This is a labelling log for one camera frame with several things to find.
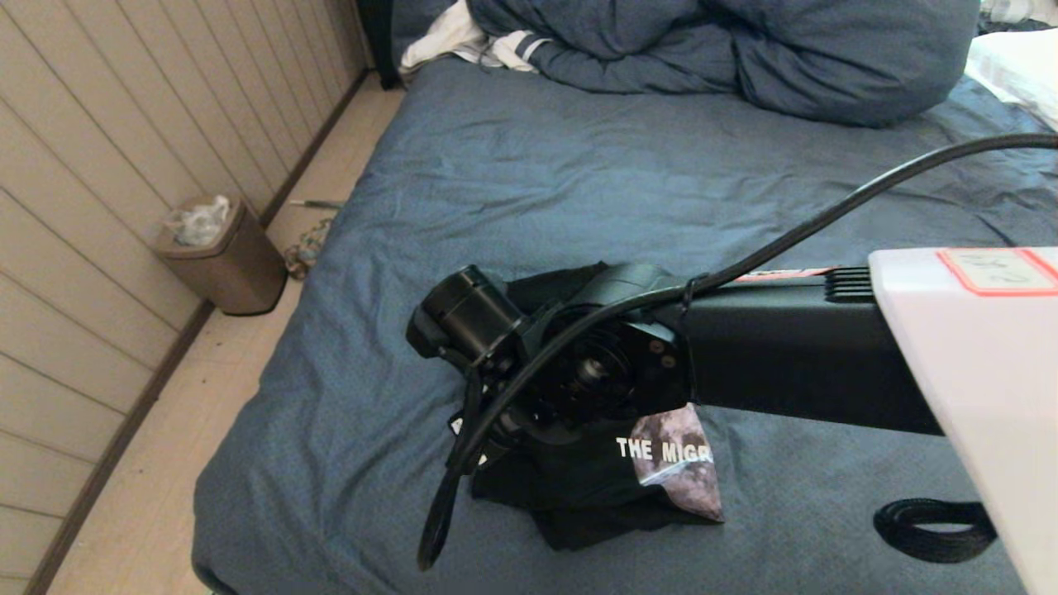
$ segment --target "beige paneled wall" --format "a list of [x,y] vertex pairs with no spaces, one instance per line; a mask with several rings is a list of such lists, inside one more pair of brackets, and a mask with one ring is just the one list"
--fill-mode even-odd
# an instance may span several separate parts
[[350,0],[0,0],[0,595],[199,305],[161,219],[264,209],[365,64]]

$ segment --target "blue bed sheet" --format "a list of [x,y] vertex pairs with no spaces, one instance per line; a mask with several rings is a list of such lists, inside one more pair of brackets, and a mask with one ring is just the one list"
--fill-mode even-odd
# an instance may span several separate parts
[[[461,380],[403,332],[467,264],[506,278],[600,259],[715,270],[908,159],[1040,130],[968,79],[919,116],[864,129],[734,95],[592,95],[428,65],[339,215],[259,394],[199,480],[196,570],[240,594],[1022,592],[1002,543],[944,565],[875,535],[872,513],[890,501],[978,498],[945,438],[719,408],[699,414],[726,524],[555,553],[528,515],[463,491],[444,554],[420,573]],[[1053,245],[1056,180],[1045,151],[967,158],[771,268],[860,265],[880,248]]]

